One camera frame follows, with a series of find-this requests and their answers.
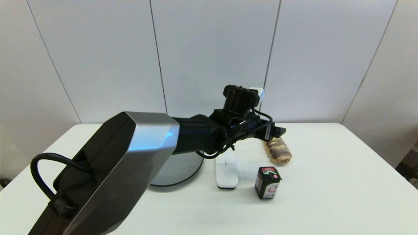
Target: round metal base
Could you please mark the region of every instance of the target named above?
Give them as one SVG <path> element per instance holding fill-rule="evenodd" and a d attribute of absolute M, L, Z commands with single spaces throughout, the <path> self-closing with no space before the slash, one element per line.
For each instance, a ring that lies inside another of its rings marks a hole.
<path fill-rule="evenodd" d="M 200 169 L 202 163 L 203 158 L 196 153 L 171 155 L 151 185 L 171 186 L 184 182 Z"/>

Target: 9-volt battery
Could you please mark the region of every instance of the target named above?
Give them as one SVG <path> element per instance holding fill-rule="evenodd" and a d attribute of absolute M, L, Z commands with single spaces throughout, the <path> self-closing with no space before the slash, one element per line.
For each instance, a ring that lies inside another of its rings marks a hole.
<path fill-rule="evenodd" d="M 282 178 L 273 166 L 260 167 L 258 169 L 255 190 L 260 199 L 274 198 Z"/>

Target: white wall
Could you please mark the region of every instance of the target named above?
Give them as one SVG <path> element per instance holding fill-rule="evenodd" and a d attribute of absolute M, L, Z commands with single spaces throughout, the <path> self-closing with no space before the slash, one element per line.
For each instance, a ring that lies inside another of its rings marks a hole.
<path fill-rule="evenodd" d="M 418 139 L 418 1 L 399 0 L 343 125 L 397 166 Z"/>
<path fill-rule="evenodd" d="M 149 0 L 29 0 L 83 123 L 166 112 Z"/>
<path fill-rule="evenodd" d="M 395 3 L 282 1 L 263 112 L 281 122 L 341 123 Z"/>
<path fill-rule="evenodd" d="M 25 167 L 23 159 L 15 142 L 0 126 L 0 178 L 15 178 Z"/>
<path fill-rule="evenodd" d="M 0 0 L 0 125 L 21 151 L 16 171 L 78 123 L 27 2 Z"/>
<path fill-rule="evenodd" d="M 263 87 L 278 0 L 152 0 L 167 111 L 210 115 L 224 87 Z"/>

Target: white stand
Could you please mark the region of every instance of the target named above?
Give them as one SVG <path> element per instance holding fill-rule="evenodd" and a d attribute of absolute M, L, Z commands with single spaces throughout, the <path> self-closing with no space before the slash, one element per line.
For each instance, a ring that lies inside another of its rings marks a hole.
<path fill-rule="evenodd" d="M 235 189 L 238 185 L 237 161 L 234 151 L 228 149 L 215 158 L 216 183 L 221 189 Z"/>

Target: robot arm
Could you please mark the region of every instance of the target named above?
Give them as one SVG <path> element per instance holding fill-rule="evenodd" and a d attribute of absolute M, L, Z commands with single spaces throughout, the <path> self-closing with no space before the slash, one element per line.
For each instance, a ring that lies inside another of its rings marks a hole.
<path fill-rule="evenodd" d="M 195 151 L 214 158 L 239 140 L 270 141 L 285 133 L 255 110 L 256 90 L 228 85 L 224 96 L 224 108 L 209 117 L 123 112 L 106 121 L 72 160 L 52 153 L 36 156 L 32 175 L 51 201 L 29 234 L 107 234 L 129 215 L 169 156 Z M 41 159 L 68 165 L 54 181 L 56 194 L 39 176 Z"/>

